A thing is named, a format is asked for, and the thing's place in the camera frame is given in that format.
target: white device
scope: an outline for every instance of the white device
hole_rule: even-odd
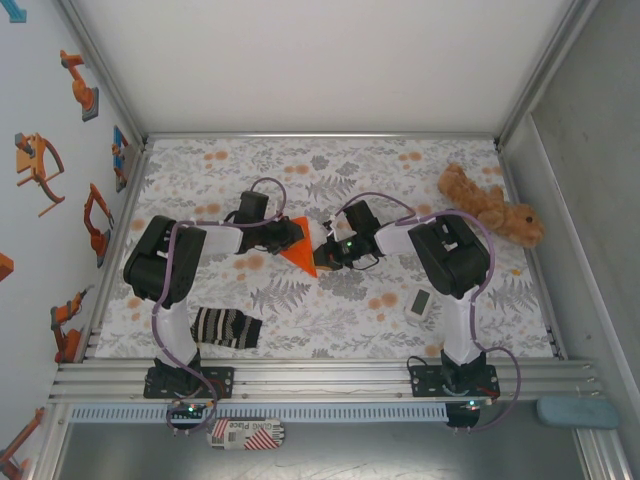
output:
[[[420,322],[426,320],[434,297],[435,291],[431,287],[416,285],[409,292],[407,303],[404,306],[404,315],[410,320]]]

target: floral mat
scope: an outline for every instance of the floral mat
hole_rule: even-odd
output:
[[[134,297],[122,268],[155,215],[222,219],[240,194],[263,176],[286,186],[285,213],[309,218],[314,248],[321,226],[345,201],[364,191],[390,193],[421,214],[451,208],[438,191],[440,173],[460,163],[480,186],[504,186],[490,140],[229,138],[158,140],[153,145],[130,225],[119,274],[102,325],[97,357],[151,358],[151,302]],[[258,190],[275,209],[274,185]],[[367,199],[382,223],[405,215],[380,198]],[[339,227],[348,224],[344,218]],[[482,343],[503,345],[520,357],[552,351],[523,250],[494,236],[496,272],[479,299]],[[406,358],[437,356],[444,341],[442,307],[434,302],[424,322],[408,320],[407,296],[428,284],[415,254],[385,257],[367,271],[319,272],[313,278],[282,256],[256,250],[203,256],[189,296],[198,307],[237,308],[264,321],[258,347],[234,350],[202,345],[205,358]]]

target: black mounting plate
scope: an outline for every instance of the black mounting plate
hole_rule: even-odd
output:
[[[233,394],[232,367],[202,367],[200,371],[208,380],[211,381],[218,399],[231,398],[231,395]],[[144,386],[143,397],[170,400],[175,400],[178,398],[174,392],[161,390],[160,388],[154,387],[153,385],[149,385],[147,383],[145,383]],[[200,392],[192,397],[192,399],[198,398],[211,398],[211,392],[209,392],[207,388],[202,388]]]
[[[455,398],[497,398],[500,396],[498,376],[493,365],[487,365],[482,375],[478,378],[477,386],[480,388],[469,389],[462,395],[453,394],[446,388],[442,377],[442,365],[429,365],[428,367],[411,365],[409,367],[409,375],[411,376],[411,391],[414,397],[451,397],[452,401],[454,401]]]

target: white wall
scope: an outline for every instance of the white wall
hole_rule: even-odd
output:
[[[27,10],[26,24],[9,24],[0,12],[0,252],[15,263],[15,271],[0,282],[0,448],[49,394],[56,370],[49,310],[100,280],[102,271],[96,268],[83,224],[89,182],[100,189],[116,222],[126,192],[115,192],[111,142],[118,121],[108,100],[101,95],[99,116],[82,122],[71,75],[60,65],[60,49],[77,53],[71,37],[51,2],[19,4]],[[91,73],[79,70],[95,86]],[[66,198],[41,218],[38,213],[49,204],[44,193],[33,181],[16,186],[28,176],[16,173],[18,132],[47,138],[65,167],[50,186]],[[48,155],[45,165],[48,173],[55,171]],[[107,228],[99,208],[92,218],[101,230]],[[81,314],[72,321],[75,328],[90,317],[96,294],[97,288],[85,298]]]
[[[499,133],[570,0],[75,0],[148,132]]]

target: gray floor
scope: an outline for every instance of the gray floor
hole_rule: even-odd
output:
[[[275,452],[214,451],[163,425],[74,425],[60,476],[74,479],[540,480],[584,478],[570,430],[541,426],[532,403],[495,430],[442,424],[286,426]]]

